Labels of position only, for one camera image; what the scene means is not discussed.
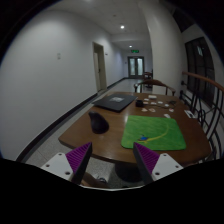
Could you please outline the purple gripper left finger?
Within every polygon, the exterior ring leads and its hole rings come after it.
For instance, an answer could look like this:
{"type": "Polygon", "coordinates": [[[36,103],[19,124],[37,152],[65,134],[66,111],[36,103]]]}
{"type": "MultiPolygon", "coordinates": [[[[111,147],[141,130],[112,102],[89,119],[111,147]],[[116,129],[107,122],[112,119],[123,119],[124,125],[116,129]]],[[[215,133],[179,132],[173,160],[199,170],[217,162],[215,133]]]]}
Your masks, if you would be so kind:
{"type": "Polygon", "coordinates": [[[57,153],[42,169],[65,180],[80,184],[92,154],[92,143],[86,143],[64,154],[57,153]]]}

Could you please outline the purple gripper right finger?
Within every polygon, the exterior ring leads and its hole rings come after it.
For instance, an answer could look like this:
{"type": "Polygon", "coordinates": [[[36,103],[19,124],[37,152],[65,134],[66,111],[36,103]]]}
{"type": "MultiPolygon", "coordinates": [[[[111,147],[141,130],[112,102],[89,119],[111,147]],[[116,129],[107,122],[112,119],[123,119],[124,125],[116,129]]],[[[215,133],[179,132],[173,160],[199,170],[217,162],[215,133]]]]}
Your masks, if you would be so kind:
{"type": "Polygon", "coordinates": [[[182,169],[167,153],[158,154],[139,143],[133,145],[133,153],[145,185],[182,169]]]}

